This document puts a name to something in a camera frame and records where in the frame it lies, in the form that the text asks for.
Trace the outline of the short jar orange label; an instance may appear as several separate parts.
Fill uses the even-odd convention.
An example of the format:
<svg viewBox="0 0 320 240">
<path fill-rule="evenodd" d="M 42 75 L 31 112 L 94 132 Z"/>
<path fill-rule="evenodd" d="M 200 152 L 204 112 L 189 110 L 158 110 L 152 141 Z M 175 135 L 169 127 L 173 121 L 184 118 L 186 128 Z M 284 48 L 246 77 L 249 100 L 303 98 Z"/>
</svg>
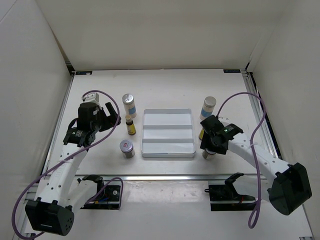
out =
<svg viewBox="0 0 320 240">
<path fill-rule="evenodd" d="M 202 157 L 205 160 L 212 160 L 216 154 L 217 154 L 216 152 L 210 151 L 208 149 L 204 149 L 201 153 Z"/>
</svg>

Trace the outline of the short jar grey lid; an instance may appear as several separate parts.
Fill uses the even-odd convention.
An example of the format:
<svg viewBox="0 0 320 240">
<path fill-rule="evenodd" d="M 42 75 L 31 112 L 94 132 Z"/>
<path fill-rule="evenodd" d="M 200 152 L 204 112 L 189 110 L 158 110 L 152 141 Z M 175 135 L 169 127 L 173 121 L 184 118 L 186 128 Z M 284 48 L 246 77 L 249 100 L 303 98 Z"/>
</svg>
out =
<svg viewBox="0 0 320 240">
<path fill-rule="evenodd" d="M 122 140 L 120 142 L 120 144 L 119 144 L 119 148 L 120 148 L 120 150 L 122 152 L 122 155 L 126 159 L 130 159 L 130 158 L 133 158 L 135 156 L 134 145 L 130 140 L 128 140 L 128 139 Z"/>
</svg>

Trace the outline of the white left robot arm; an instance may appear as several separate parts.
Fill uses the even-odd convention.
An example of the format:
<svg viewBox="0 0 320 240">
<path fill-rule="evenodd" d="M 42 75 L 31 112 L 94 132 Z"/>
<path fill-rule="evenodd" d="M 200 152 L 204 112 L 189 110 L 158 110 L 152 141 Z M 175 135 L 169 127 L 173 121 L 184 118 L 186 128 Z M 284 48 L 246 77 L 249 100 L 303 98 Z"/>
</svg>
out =
<svg viewBox="0 0 320 240">
<path fill-rule="evenodd" d="M 28 220 L 35 231 L 66 236 L 75 214 L 86 204 L 105 198 L 105 184 L 99 175 L 86 175 L 71 189 L 80 163 L 93 146 L 96 133 L 119 125 L 121 118 L 110 102 L 105 104 L 109 115 L 96 102 L 83 102 L 78 117 L 72 120 L 63 139 L 58 167 L 35 200 L 25 206 Z"/>
</svg>

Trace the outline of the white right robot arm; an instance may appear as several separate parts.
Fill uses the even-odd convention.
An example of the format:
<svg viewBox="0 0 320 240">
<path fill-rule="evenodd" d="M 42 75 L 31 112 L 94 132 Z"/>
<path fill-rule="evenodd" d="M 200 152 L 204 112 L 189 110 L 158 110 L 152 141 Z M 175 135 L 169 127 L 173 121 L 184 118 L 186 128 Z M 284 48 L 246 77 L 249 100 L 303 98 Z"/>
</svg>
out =
<svg viewBox="0 0 320 240">
<path fill-rule="evenodd" d="M 253 145 L 244 131 L 225 118 L 214 115 L 201 121 L 204 130 L 200 148 L 207 152 L 225 155 L 232 152 L 259 170 L 265 177 L 258 190 L 258 180 L 237 172 L 225 180 L 223 185 L 209 186 L 213 202 L 261 198 L 281 214 L 290 215 L 312 196 L 306 168 L 290 164 L 274 157 L 258 145 Z"/>
</svg>

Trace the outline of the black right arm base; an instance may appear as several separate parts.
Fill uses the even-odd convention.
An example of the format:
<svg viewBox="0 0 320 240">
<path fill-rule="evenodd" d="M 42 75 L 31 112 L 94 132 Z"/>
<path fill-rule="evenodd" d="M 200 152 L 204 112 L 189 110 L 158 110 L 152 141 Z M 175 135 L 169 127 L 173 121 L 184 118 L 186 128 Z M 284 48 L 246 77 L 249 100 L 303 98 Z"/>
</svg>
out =
<svg viewBox="0 0 320 240">
<path fill-rule="evenodd" d="M 255 197 L 238 194 L 226 185 L 209 185 L 204 192 L 209 194 L 212 212 L 252 211 L 256 206 Z"/>
</svg>

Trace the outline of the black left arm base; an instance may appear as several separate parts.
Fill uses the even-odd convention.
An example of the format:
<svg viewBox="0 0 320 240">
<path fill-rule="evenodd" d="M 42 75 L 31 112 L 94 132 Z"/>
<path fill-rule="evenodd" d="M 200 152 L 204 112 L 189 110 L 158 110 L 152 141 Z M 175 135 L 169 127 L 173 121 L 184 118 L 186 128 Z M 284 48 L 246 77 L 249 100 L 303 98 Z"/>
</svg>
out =
<svg viewBox="0 0 320 240">
<path fill-rule="evenodd" d="M 109 183 L 103 192 L 88 204 L 83 210 L 119 210 L 121 208 L 122 193 L 124 184 L 115 180 Z"/>
</svg>

